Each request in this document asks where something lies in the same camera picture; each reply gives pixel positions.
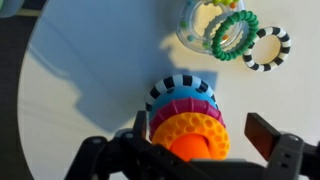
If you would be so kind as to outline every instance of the yellow ring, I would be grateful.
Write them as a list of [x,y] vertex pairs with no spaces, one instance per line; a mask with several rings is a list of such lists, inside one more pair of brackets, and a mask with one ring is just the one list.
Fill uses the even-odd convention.
[[207,138],[212,159],[223,160],[230,149],[227,130],[215,118],[202,113],[181,113],[163,122],[156,130],[153,144],[170,149],[172,143],[186,134],[199,134]]

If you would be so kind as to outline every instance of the black and white striped ring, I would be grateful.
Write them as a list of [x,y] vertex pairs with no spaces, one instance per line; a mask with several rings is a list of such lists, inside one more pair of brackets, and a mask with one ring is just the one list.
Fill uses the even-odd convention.
[[[252,59],[252,48],[255,43],[264,36],[275,35],[281,42],[281,48],[278,56],[274,58],[270,63],[266,64],[257,64]],[[253,43],[249,46],[248,50],[243,53],[243,60],[246,65],[255,70],[255,71],[270,71],[278,67],[281,63],[283,63],[290,52],[291,40],[289,35],[281,28],[278,27],[267,27],[264,29],[260,29],[257,32],[257,37],[253,40]]]
[[216,102],[214,98],[213,90],[207,83],[205,83],[204,81],[202,81],[200,78],[196,76],[178,74],[178,75],[167,77],[157,82],[157,84],[151,89],[150,93],[147,95],[146,110],[147,111],[152,110],[153,103],[162,93],[167,92],[171,88],[181,87],[181,86],[193,87],[195,89],[199,88],[204,93],[206,93],[209,97],[211,97],[214,102]]

